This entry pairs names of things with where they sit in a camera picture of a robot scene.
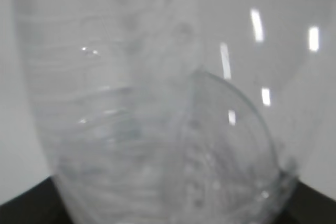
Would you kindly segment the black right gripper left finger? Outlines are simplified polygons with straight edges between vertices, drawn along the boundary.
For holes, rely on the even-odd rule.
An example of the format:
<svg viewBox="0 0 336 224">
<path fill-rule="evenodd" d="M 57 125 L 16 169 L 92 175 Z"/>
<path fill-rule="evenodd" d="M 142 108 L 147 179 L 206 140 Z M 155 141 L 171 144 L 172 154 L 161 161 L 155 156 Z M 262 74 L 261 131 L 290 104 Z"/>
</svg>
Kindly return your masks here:
<svg viewBox="0 0 336 224">
<path fill-rule="evenodd" d="M 73 224 L 51 177 L 1 205 L 2 224 Z"/>
</svg>

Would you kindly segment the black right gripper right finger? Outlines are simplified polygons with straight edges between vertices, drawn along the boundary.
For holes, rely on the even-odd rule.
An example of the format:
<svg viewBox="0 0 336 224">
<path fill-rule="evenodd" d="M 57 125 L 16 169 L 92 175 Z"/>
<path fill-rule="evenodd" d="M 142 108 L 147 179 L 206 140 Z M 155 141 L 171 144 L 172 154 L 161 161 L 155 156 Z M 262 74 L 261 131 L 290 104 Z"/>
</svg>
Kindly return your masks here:
<svg viewBox="0 0 336 224">
<path fill-rule="evenodd" d="M 300 182 L 276 224 L 335 224 L 335 201 Z"/>
</svg>

